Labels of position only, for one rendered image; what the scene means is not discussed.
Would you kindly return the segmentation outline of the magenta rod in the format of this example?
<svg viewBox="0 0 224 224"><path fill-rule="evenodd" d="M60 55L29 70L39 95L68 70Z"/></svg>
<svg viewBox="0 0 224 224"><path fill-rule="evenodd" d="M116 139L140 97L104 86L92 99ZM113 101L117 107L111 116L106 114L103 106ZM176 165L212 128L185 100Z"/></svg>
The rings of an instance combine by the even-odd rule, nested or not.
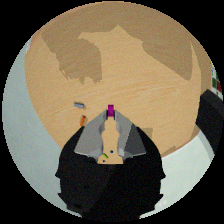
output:
<svg viewBox="0 0 224 224"><path fill-rule="evenodd" d="M108 105L108 117L113 117L114 105Z"/></svg>

